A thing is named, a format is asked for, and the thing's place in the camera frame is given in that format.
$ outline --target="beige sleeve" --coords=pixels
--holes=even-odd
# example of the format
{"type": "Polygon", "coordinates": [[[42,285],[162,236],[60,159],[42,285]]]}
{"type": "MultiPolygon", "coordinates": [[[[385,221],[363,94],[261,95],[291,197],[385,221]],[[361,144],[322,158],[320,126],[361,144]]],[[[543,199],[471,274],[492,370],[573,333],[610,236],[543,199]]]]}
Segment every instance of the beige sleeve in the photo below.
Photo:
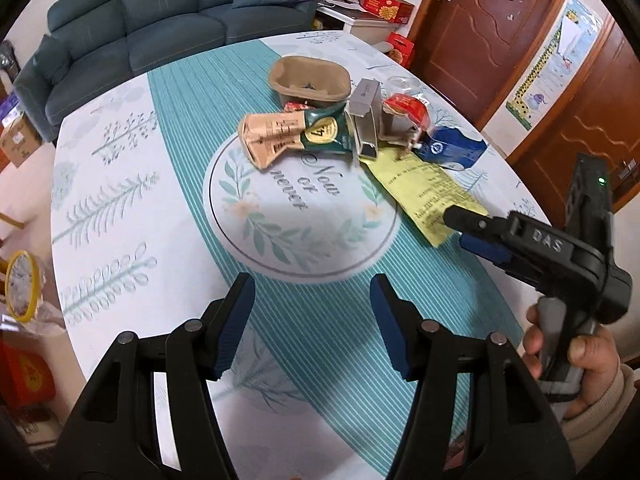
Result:
{"type": "Polygon", "coordinates": [[[577,417],[560,423],[578,471],[613,433],[635,394],[633,370],[620,365],[612,385],[598,402],[577,417]]]}

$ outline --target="grey handle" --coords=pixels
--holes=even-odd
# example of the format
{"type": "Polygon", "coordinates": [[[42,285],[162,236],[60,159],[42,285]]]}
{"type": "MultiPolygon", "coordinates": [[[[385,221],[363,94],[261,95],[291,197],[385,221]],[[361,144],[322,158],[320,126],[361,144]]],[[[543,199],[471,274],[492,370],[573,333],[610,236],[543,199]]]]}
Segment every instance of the grey handle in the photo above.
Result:
{"type": "Polygon", "coordinates": [[[538,301],[539,326],[544,335],[544,343],[539,358],[542,363],[542,379],[540,389],[550,399],[551,408],[557,420],[561,420],[569,405],[580,393],[580,383],[584,370],[568,363],[567,351],[569,341],[562,341],[561,334],[564,324],[577,324],[571,338],[577,335],[593,335],[598,330],[598,323],[594,319],[575,319],[576,313],[568,313],[564,301],[558,298],[540,298],[538,301]],[[545,377],[552,365],[564,364],[561,372],[545,377]]]}

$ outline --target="door frame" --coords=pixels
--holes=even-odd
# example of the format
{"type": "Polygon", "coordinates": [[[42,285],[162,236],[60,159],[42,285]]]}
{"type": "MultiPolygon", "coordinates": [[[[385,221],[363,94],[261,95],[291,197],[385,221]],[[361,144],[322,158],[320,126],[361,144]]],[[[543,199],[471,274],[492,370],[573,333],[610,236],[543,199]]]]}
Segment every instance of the door frame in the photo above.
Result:
{"type": "MultiPolygon", "coordinates": [[[[575,73],[574,78],[571,79],[558,100],[552,105],[551,109],[544,117],[542,117],[542,120],[533,128],[529,135],[524,138],[518,147],[513,150],[511,155],[507,157],[507,162],[511,167],[526,157],[528,151],[533,147],[533,145],[540,140],[541,137],[549,133],[549,127],[551,124],[558,118],[558,116],[560,116],[560,114],[562,114],[562,112],[564,112],[566,106],[572,101],[585,79],[587,79],[593,64],[600,55],[604,45],[607,43],[615,24],[616,20],[613,19],[613,16],[608,14],[604,19],[602,30],[596,38],[596,41],[593,43],[593,46],[591,47],[587,57],[584,59],[581,67],[578,69],[578,72],[575,73]]],[[[636,196],[636,194],[638,194],[638,192],[640,192],[640,183],[635,184],[635,186],[614,202],[613,212],[616,213],[622,209],[633,197],[636,196]]]]}
{"type": "MultiPolygon", "coordinates": [[[[524,74],[524,71],[533,61],[535,55],[538,50],[542,46],[542,43],[545,41],[551,27],[553,27],[556,22],[556,18],[558,17],[558,13],[560,12],[562,6],[564,5],[566,0],[553,0],[551,2],[551,8],[549,14],[542,22],[540,30],[538,31],[537,36],[534,41],[531,43],[529,49],[526,51],[525,55],[522,57],[522,60],[514,67],[511,75],[502,86],[499,92],[496,93],[494,100],[489,104],[489,107],[484,111],[482,116],[476,121],[474,126],[479,130],[486,126],[491,117],[498,111],[500,106],[504,100],[508,97],[510,92],[513,90],[514,86],[517,84],[518,80],[524,74]]],[[[418,37],[421,34],[421,31],[424,26],[428,26],[429,23],[426,23],[427,17],[430,15],[431,8],[437,3],[437,0],[422,0],[420,6],[418,7],[418,11],[415,15],[414,22],[411,26],[409,34],[407,38],[414,43],[418,40],[418,37]]]]}

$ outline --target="purple box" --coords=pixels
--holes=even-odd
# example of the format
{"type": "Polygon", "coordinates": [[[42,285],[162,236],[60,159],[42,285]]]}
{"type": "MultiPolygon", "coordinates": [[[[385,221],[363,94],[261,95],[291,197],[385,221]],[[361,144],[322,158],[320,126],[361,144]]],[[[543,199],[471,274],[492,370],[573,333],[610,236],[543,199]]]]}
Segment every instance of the purple box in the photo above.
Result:
{"type": "Polygon", "coordinates": [[[0,103],[0,121],[7,117],[9,112],[18,105],[18,96],[11,92],[4,101],[0,103]]]}

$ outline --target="metal screw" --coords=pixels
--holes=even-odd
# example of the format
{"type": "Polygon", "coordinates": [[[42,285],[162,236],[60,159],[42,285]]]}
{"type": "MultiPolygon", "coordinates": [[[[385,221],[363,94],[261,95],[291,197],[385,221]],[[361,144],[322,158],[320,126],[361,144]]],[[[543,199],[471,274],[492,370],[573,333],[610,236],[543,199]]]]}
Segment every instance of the metal screw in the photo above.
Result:
{"type": "Polygon", "coordinates": [[[131,343],[134,337],[135,334],[133,332],[122,332],[121,334],[118,334],[117,341],[121,345],[126,345],[127,343],[131,343]]]}
{"type": "Polygon", "coordinates": [[[422,323],[420,323],[420,328],[425,332],[434,333],[440,330],[440,324],[433,319],[425,319],[422,323]]]}
{"type": "Polygon", "coordinates": [[[199,319],[190,319],[184,324],[187,332],[197,332],[202,328],[202,322],[199,319]]]}
{"type": "Polygon", "coordinates": [[[493,332],[491,334],[491,341],[497,345],[504,345],[507,342],[507,336],[501,334],[500,332],[493,332]]]}

